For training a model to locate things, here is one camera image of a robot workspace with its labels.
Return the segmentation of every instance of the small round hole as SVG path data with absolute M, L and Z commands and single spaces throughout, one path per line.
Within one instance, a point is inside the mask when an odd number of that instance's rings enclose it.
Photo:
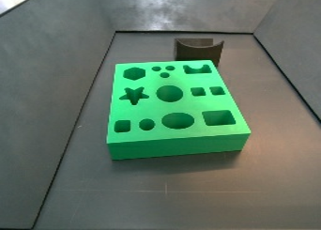
M 165 66 L 165 70 L 173 70 L 175 67 L 173 66 Z
M 155 123 L 152 120 L 149 119 L 143 119 L 140 122 L 139 122 L 139 128 L 141 130 L 151 130 L 152 128 L 155 127 Z
M 173 85 L 164 85 L 156 90 L 156 97 L 165 102 L 175 102 L 183 98 L 183 91 Z
M 152 69 L 153 71 L 159 71 L 159 70 L 160 70 L 159 67 L 152 67 L 151 69 Z
M 169 75 L 168 75 L 165 72 L 161 72 L 161 73 L 160 73 L 160 77 L 163 77 L 163 78 L 168 78 Z

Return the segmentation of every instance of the shape sorter block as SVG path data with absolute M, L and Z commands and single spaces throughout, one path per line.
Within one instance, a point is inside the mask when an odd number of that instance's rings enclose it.
M 113 160 L 240 150 L 250 133 L 210 60 L 115 66 Z

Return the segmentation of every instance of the curved gray object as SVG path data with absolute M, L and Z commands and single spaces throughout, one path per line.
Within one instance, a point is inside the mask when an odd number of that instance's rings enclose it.
M 210 60 L 218 67 L 224 41 L 212 45 L 211 38 L 176 38 L 175 60 Z

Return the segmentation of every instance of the gray floor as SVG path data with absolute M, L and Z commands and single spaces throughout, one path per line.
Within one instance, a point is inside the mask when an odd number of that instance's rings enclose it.
M 219 71 L 251 129 L 240 153 L 111 161 L 113 64 L 226 41 Z M 116 34 L 36 229 L 319 228 L 319 123 L 250 35 Z

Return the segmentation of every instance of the hexagonal hole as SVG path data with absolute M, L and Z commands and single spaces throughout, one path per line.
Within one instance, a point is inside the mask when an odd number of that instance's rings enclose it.
M 137 80 L 145 77 L 145 71 L 140 68 L 131 68 L 124 70 L 124 78 L 129 80 Z

